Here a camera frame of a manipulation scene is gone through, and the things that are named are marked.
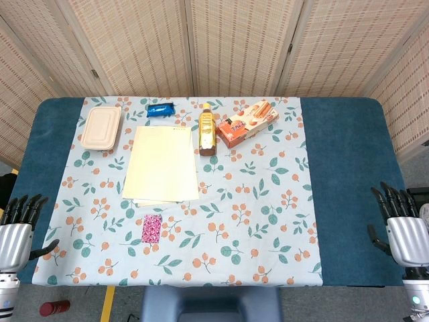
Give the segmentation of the tea bottle with yellow label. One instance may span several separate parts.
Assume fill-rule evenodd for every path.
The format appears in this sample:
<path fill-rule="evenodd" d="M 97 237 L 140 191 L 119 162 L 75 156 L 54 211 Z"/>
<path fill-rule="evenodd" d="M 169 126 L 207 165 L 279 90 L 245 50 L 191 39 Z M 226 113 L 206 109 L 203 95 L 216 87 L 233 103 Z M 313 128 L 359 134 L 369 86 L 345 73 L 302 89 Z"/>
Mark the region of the tea bottle with yellow label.
<path fill-rule="evenodd" d="M 203 105 L 198 120 L 198 149 L 201 156 L 214 156 L 217 152 L 216 123 L 210 105 Z"/>

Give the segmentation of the bamboo folding screen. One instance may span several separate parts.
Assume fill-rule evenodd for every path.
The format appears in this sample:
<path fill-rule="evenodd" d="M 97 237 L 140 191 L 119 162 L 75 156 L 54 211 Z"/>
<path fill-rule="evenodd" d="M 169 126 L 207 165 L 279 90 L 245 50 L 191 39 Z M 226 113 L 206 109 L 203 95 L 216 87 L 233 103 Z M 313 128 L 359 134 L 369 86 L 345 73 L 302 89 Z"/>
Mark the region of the bamboo folding screen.
<path fill-rule="evenodd" d="M 371 97 L 429 144 L 429 0 L 0 0 L 0 160 L 54 97 Z"/>

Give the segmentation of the teal table cover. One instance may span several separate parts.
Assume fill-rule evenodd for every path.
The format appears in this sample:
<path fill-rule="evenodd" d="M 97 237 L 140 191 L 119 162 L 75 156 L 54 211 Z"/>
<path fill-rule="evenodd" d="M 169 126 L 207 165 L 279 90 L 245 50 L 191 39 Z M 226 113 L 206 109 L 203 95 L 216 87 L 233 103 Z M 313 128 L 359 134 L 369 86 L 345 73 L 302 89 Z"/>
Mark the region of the teal table cover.
<path fill-rule="evenodd" d="M 12 195 L 48 197 L 36 226 L 34 248 L 47 245 L 48 224 L 85 98 L 44 101 L 37 110 Z M 324 286 L 395 286 L 402 269 L 377 250 L 367 234 L 385 225 L 371 188 L 404 181 L 383 109 L 368 98 L 299 98 Z M 21 272 L 31 279 L 38 260 Z"/>

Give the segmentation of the black object on floor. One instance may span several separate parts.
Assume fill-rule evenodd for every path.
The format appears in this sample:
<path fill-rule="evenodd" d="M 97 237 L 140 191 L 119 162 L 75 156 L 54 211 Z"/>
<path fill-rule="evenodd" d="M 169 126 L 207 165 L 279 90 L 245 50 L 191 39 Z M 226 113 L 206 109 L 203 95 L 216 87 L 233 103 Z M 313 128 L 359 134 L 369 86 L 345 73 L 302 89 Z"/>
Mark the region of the black object on floor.
<path fill-rule="evenodd" d="M 5 210 L 12 194 L 17 175 L 14 173 L 0 176 L 0 209 Z"/>

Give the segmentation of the orange biscuit box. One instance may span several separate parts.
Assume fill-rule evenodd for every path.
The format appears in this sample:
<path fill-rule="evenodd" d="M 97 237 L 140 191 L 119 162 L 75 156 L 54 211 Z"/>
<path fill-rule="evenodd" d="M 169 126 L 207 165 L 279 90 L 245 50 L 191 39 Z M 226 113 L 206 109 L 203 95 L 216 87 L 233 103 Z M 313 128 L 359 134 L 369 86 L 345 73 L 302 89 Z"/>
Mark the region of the orange biscuit box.
<path fill-rule="evenodd" d="M 216 134 L 228 148 L 233 148 L 249 139 L 279 118 L 279 113 L 267 101 L 259 101 L 217 125 Z"/>

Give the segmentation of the beige paper sheet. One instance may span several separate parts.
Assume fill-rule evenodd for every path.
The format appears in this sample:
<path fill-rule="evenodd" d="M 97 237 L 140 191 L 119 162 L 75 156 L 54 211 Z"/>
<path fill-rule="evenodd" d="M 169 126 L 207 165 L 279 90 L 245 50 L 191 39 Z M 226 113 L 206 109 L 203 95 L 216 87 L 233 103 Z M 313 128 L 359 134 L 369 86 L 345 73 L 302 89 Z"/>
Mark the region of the beige paper sheet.
<path fill-rule="evenodd" d="M 155 201 L 155 200 L 145 200 L 145 199 L 129 199 L 138 207 L 154 206 L 154 205 L 163 205 L 168 203 L 182 203 L 181 201 Z"/>

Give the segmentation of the pink patterned rectangular packet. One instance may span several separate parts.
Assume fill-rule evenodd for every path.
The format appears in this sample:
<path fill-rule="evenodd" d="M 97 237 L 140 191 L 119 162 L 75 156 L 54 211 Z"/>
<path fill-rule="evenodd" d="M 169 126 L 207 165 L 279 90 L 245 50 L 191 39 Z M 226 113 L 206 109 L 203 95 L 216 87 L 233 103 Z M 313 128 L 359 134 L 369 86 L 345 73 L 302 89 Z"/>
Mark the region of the pink patterned rectangular packet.
<path fill-rule="evenodd" d="M 157 244 L 160 240 L 161 225 L 161 215 L 146 215 L 143 221 L 142 242 Z"/>

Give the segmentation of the red cylinder can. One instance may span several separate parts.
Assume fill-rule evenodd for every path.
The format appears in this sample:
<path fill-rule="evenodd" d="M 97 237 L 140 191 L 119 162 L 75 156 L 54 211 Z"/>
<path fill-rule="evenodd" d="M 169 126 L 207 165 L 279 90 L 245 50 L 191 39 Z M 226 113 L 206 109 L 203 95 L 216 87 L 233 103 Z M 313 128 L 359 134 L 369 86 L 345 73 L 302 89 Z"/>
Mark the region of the red cylinder can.
<path fill-rule="evenodd" d="M 69 300 L 45 302 L 40 306 L 39 313 L 42 317 L 67 312 L 70 309 Z"/>

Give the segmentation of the blue snack packet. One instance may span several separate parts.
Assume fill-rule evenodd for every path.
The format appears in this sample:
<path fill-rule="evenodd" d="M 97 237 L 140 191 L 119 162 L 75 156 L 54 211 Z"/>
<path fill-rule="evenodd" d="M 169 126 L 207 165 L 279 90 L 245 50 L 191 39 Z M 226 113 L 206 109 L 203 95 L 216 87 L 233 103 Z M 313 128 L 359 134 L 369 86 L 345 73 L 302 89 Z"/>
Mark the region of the blue snack packet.
<path fill-rule="evenodd" d="M 147 117 L 169 117 L 175 114 L 173 103 L 151 104 L 147 107 Z"/>

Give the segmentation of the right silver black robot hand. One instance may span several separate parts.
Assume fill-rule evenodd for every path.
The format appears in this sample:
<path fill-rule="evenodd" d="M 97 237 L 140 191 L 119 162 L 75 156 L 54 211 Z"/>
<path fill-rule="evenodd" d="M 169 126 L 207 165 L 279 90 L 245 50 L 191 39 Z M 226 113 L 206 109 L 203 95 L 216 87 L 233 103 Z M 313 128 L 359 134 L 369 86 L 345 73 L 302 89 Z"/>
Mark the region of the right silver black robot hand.
<path fill-rule="evenodd" d="M 385 182 L 380 185 L 381 191 L 372 187 L 371 192 L 379 206 L 388 241 L 381 241 L 374 226 L 368 225 L 371 243 L 407 270 L 429 268 L 429 228 L 420 217 L 413 197 Z"/>

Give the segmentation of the beige lidded lunch box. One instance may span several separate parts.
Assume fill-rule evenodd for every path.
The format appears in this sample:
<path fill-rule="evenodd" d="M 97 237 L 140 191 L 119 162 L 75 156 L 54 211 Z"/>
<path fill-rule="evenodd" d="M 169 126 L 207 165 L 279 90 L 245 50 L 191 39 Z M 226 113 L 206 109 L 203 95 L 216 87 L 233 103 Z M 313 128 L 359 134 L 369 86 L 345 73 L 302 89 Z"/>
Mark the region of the beige lidded lunch box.
<path fill-rule="evenodd" d="M 115 144 L 120 118 L 120 107 L 93 107 L 81 137 L 82 147 L 86 150 L 110 150 Z"/>

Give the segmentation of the floral light blue tablecloth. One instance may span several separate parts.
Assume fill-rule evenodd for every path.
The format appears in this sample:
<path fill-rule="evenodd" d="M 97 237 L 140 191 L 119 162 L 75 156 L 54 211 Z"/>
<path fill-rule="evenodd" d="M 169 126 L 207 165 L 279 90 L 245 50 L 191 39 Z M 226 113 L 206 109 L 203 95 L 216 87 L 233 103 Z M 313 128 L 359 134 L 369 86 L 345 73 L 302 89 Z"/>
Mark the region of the floral light blue tablecloth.
<path fill-rule="evenodd" d="M 137 127 L 198 132 L 205 103 L 222 121 L 254 97 L 175 98 L 175 114 L 147 117 L 157 97 L 87 97 L 45 240 L 39 285 L 306 286 L 322 283 L 316 216 L 300 100 L 270 97 L 279 119 L 234 149 L 197 157 L 199 199 L 138 207 L 122 197 Z M 86 150 L 81 137 L 93 107 L 120 107 L 115 144 Z M 146 215 L 161 215 L 157 244 L 141 240 Z"/>

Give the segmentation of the cream paper pad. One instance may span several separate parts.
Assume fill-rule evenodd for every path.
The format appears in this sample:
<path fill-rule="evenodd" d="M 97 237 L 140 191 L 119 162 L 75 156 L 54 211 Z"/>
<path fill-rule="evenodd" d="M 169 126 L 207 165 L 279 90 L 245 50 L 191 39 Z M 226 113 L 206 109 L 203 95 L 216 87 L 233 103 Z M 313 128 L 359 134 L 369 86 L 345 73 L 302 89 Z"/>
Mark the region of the cream paper pad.
<path fill-rule="evenodd" d="M 199 199 L 189 127 L 137 127 L 122 197 L 153 202 Z"/>

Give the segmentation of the black box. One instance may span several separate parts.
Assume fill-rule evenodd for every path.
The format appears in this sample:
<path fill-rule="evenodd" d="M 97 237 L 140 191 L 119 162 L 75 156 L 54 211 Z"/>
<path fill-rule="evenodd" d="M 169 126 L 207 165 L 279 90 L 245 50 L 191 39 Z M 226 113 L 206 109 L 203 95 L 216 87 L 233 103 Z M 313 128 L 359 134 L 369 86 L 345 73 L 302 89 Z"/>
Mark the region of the black box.
<path fill-rule="evenodd" d="M 429 203 L 429 187 L 408 188 L 407 192 L 412 196 L 417 205 Z"/>

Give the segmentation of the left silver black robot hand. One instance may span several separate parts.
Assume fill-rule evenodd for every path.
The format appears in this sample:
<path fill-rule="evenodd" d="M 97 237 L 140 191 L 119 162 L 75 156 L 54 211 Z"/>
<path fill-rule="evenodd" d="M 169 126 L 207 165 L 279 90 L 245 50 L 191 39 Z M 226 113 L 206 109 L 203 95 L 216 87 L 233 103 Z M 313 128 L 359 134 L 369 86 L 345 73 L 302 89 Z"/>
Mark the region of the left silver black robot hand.
<path fill-rule="evenodd" d="M 19 272 L 29 261 L 49 254 L 59 244 L 55 239 L 44 248 L 32 250 L 34 231 L 47 202 L 48 197 L 37 194 L 13 198 L 6 205 L 0 218 L 0 274 Z"/>

